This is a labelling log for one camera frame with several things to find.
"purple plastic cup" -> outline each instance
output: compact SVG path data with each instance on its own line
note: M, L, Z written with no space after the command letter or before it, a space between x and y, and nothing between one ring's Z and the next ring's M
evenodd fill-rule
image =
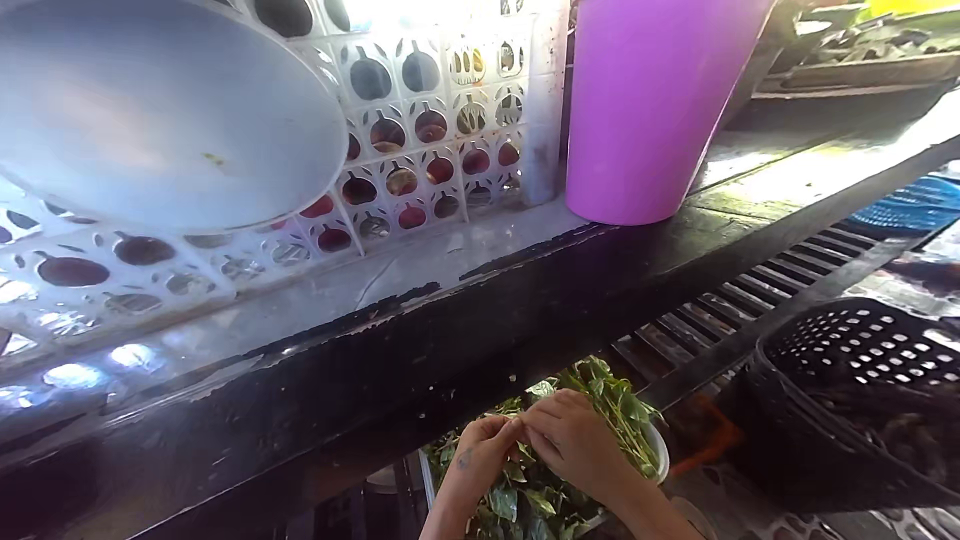
M774 0L583 0L566 204L643 225L680 209Z

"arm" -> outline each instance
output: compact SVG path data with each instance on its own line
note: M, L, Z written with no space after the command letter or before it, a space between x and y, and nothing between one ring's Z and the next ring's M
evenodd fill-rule
M505 416L482 418L467 426L423 524L420 540L464 537L480 498L503 470L507 454L516 448L521 433L520 421Z
M550 469L613 512L634 538L703 540L657 485L630 465L586 396L560 390L521 418Z

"green leafy vegetable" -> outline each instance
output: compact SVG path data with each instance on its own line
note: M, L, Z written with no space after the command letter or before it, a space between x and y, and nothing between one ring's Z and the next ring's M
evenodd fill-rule
M520 469L519 463L513 461L507 461L507 464L503 468L503 472L507 475L507 478L513 482L526 483L527 479L523 476L523 470Z
M550 526L546 524L546 520L540 516L536 516L530 520L529 530L530 537L533 540L557 540L557 536L550 530Z
M586 394L610 427L630 463L646 478L657 471L657 457L643 438L651 417L660 414L641 402L630 382L617 379L603 360L590 356L554 378L534 384L521 397L498 405L490 414L516 416L525 405L551 396L560 388ZM436 485L453 461L460 431L452 431L428 447L427 456ZM470 519L467 538L482 540L573 540L588 530L586 517L600 505L564 482L536 459L533 449L519 446L519 462L508 461L494 488Z
M499 485L490 492L490 510L497 516L516 521L516 489Z
M523 494L527 496L527 500L530 501L530 505L533 506L537 511L548 516L554 516L557 514L557 510L554 509L553 504L551 504L542 493L538 493L532 489L524 489Z

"person's right hand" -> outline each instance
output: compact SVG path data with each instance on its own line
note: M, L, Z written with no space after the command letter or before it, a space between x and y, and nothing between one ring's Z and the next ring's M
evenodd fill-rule
M609 505L625 481L642 481L607 423L580 392L558 390L520 418L530 445L547 466L599 503Z

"tattoo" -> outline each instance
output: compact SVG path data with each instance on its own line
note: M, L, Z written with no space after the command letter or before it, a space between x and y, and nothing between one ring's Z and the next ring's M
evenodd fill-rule
M461 471L470 466L470 460L473 459L473 447L464 450L464 453L457 458L457 469Z

